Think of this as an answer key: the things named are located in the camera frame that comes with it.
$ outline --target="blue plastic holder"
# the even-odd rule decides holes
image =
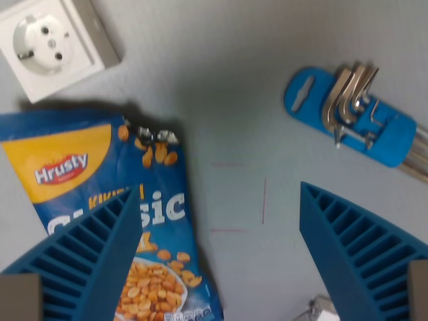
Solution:
[[[45,321],[114,317],[142,234],[138,189],[127,190],[74,219],[2,274],[35,273]]]
[[[286,90],[284,104],[287,112],[295,119],[333,136],[332,131],[323,124],[322,111],[337,80],[336,76],[320,68],[301,70],[292,78]],[[308,88],[307,96],[296,106],[300,91],[311,81],[313,83]],[[364,104],[364,110],[355,114],[355,123],[341,121],[337,113],[335,118],[356,135],[370,140],[369,147],[365,141],[355,139],[355,135],[344,136],[341,143],[388,167],[397,167],[405,161],[412,147],[417,123],[374,96],[368,96],[367,99],[368,102],[363,102],[363,99],[358,101],[361,106]],[[349,110],[353,110],[351,103],[348,105]]]
[[[303,182],[300,232],[341,320],[410,320],[407,268],[410,261],[428,258],[428,245]]]

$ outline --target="hrusty logo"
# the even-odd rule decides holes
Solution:
[[[59,162],[45,165],[34,172],[35,179],[41,184],[60,184],[79,176],[88,166],[88,154],[72,154]]]

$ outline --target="yellow label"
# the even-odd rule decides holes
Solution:
[[[82,184],[100,167],[112,136],[111,125],[4,142],[31,202],[42,203]]]

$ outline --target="blue snack bag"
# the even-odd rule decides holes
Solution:
[[[199,271],[185,158],[172,132],[119,114],[49,110],[0,116],[0,141],[49,234],[139,186],[143,234],[114,321],[223,320]]]

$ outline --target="peanut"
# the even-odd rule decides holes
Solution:
[[[167,297],[167,291],[165,290],[159,290],[158,291],[158,298],[164,300]]]
[[[162,164],[165,161],[167,155],[168,155],[167,147],[164,144],[158,144],[156,146],[156,152],[154,154],[156,162],[158,164]]]
[[[181,274],[183,275],[183,280],[186,279],[187,281],[190,281],[195,278],[195,275],[192,271],[183,270]]]
[[[171,307],[168,303],[166,302],[161,302],[160,303],[160,310],[162,312],[169,312],[173,309],[173,307]]]
[[[140,293],[140,289],[139,289],[139,288],[137,288],[137,287],[135,287],[135,288],[131,288],[131,289],[128,291],[128,298],[133,299],[133,298],[135,298],[137,295],[139,295],[139,293]]]
[[[163,321],[163,319],[164,319],[164,314],[162,312],[158,312],[154,317],[153,321]]]
[[[136,317],[136,314],[132,314],[132,313],[125,313],[124,315],[123,315],[123,317],[124,317],[124,319],[125,320],[132,320],[132,319],[135,319],[135,317]]]
[[[141,311],[141,312],[137,313],[136,317],[137,317],[138,321],[140,321],[140,320],[143,321],[143,320],[147,320],[151,314],[152,314],[152,312],[150,310],[146,310],[146,311]]]
[[[150,279],[145,278],[145,279],[139,280],[136,286],[138,286],[139,288],[145,288],[146,286],[149,285],[149,283],[150,283]]]
[[[118,136],[122,142],[126,142],[128,140],[129,130],[128,130],[128,127],[126,127],[126,125],[122,125],[119,127]]]
[[[158,252],[158,258],[163,259],[165,261],[168,261],[171,259],[171,253],[169,253],[167,250],[162,249]]]
[[[177,283],[175,285],[175,293],[178,293],[178,294],[185,293],[185,289],[183,288],[183,286],[180,283]]]
[[[183,268],[184,268],[184,264],[183,263],[181,263],[181,262],[179,262],[179,261],[175,261],[175,260],[173,260],[173,261],[171,261],[171,263],[168,263],[168,266],[170,266],[171,268],[173,268],[173,269],[179,269],[179,270],[182,270]]]
[[[164,288],[164,289],[166,289],[166,290],[170,290],[170,291],[172,291],[175,287],[174,287],[174,284],[172,284],[171,282],[168,282],[168,281],[164,281],[164,282],[162,282],[162,287]]]
[[[139,150],[147,150],[147,146],[141,144],[141,141],[138,138],[135,138],[135,147],[138,148]]]
[[[178,252],[177,253],[177,260],[187,263],[190,262],[190,255],[186,252]]]
[[[138,305],[138,309],[142,311],[150,310],[151,305],[152,305],[152,302],[150,300],[145,300]]]
[[[191,288],[196,288],[199,284],[201,284],[201,281],[202,281],[202,277],[197,276],[196,278],[189,281],[189,286]]]
[[[164,164],[165,166],[174,165],[178,161],[178,159],[179,159],[179,156],[177,152],[170,152],[166,157]]]
[[[152,166],[152,157],[149,155],[148,152],[146,152],[146,154],[144,154],[144,156],[142,157],[142,165],[146,169],[149,169],[150,166]]]
[[[138,306],[136,304],[130,304],[128,307],[128,313],[137,314],[138,313]]]

